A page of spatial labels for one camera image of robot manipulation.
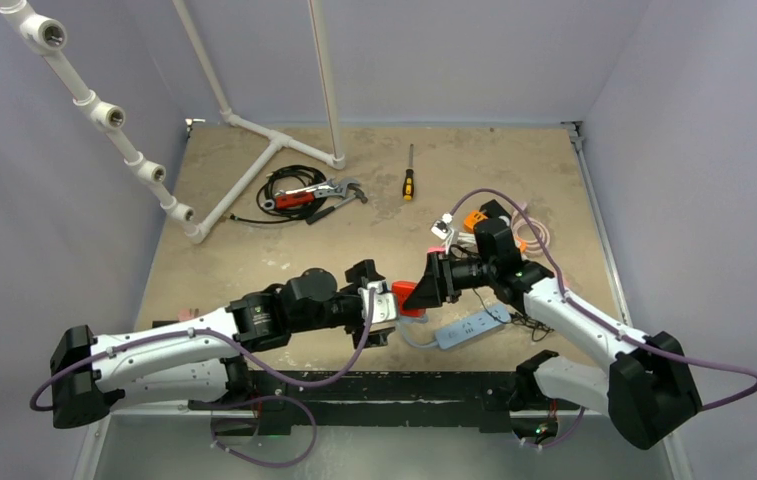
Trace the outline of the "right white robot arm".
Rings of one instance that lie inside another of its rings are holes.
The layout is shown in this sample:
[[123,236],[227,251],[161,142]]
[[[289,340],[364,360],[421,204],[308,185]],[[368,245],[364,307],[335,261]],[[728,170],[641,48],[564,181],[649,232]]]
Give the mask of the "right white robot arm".
[[509,227],[486,219],[474,227],[476,254],[434,251],[405,310],[454,303],[462,291],[490,288],[497,299],[554,329],[593,366],[556,353],[538,354],[517,368],[515,392],[530,407],[565,400],[606,415],[631,445],[647,450],[695,417],[703,403],[683,349],[666,332],[650,336],[571,294],[551,270],[522,257]]

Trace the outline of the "black power adapter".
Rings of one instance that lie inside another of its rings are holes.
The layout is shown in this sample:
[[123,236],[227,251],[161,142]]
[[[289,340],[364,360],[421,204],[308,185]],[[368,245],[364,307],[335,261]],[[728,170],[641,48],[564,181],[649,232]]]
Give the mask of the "black power adapter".
[[497,200],[492,199],[481,205],[479,211],[488,219],[500,219],[507,225],[511,224],[511,213]]

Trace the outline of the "orange power strip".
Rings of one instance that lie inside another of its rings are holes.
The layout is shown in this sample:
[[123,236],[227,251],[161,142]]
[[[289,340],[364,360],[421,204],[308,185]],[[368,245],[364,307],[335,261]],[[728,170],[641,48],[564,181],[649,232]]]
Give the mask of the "orange power strip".
[[475,226],[488,220],[489,216],[478,210],[470,212],[463,220],[463,228],[466,233],[473,233]]

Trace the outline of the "light blue power strip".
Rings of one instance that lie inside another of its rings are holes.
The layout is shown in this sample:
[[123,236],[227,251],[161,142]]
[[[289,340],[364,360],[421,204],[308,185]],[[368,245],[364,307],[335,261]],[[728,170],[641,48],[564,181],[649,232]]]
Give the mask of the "light blue power strip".
[[437,347],[449,350],[510,323],[507,307],[496,304],[435,331]]

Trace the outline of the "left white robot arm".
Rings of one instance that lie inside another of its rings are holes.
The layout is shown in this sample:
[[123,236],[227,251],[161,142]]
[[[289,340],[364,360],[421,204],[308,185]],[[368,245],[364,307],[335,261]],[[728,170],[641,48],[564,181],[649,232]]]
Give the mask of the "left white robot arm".
[[312,268],[190,320],[121,334],[72,327],[49,363],[52,425],[77,428],[169,400],[241,408],[252,395],[244,362],[296,333],[342,328],[360,354],[377,341],[372,327],[399,318],[399,301],[371,260],[349,269],[346,281],[340,288],[330,272]]

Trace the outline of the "red cube socket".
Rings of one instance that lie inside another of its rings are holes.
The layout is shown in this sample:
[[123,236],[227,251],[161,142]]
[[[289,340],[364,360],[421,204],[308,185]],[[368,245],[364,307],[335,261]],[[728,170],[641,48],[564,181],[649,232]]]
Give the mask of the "red cube socket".
[[395,281],[391,285],[391,291],[396,296],[399,306],[399,315],[401,317],[420,318],[425,313],[425,309],[408,309],[405,302],[415,290],[417,284],[411,281]]

